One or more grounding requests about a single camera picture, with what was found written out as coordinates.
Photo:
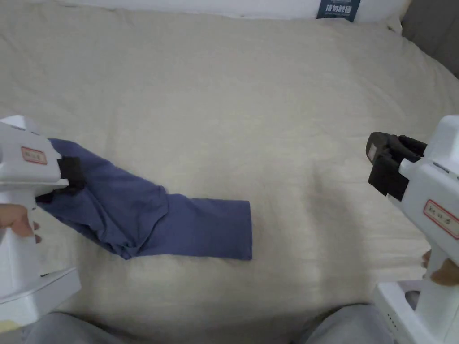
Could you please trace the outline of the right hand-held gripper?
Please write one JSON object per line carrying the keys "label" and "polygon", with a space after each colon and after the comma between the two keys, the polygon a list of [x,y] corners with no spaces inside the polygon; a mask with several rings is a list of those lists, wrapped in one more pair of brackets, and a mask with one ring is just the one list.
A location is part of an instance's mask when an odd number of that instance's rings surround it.
{"label": "right hand-held gripper", "polygon": [[456,344],[459,289],[431,280],[446,259],[459,263],[459,117],[443,117],[430,141],[371,133],[369,184],[426,237],[431,248],[420,280],[378,283],[373,300],[397,344]]}

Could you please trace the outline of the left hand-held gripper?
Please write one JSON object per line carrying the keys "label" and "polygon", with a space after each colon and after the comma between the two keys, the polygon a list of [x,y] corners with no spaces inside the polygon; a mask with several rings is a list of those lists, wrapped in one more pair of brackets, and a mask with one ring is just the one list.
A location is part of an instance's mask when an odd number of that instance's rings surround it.
{"label": "left hand-held gripper", "polygon": [[[28,222],[36,198],[69,189],[65,159],[21,115],[0,121],[0,202],[25,207]],[[78,270],[41,273],[35,238],[0,232],[0,326],[21,328],[38,321],[81,289]]]}

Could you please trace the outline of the person's left hand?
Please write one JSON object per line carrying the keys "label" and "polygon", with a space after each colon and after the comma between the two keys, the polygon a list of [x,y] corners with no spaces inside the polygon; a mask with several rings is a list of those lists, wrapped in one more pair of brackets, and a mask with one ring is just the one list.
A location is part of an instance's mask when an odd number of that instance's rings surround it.
{"label": "person's left hand", "polygon": [[0,228],[9,228],[21,238],[33,237],[36,243],[42,241],[40,236],[35,235],[35,231],[40,228],[39,224],[29,221],[28,210],[21,205],[0,205]]}

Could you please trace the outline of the person's right hand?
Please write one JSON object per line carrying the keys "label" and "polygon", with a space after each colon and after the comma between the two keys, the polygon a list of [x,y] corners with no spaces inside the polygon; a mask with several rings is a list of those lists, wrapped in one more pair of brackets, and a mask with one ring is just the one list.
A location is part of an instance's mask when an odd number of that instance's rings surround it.
{"label": "person's right hand", "polygon": [[434,271],[430,279],[442,286],[458,286],[459,285],[459,267],[450,259],[446,259],[442,266]]}

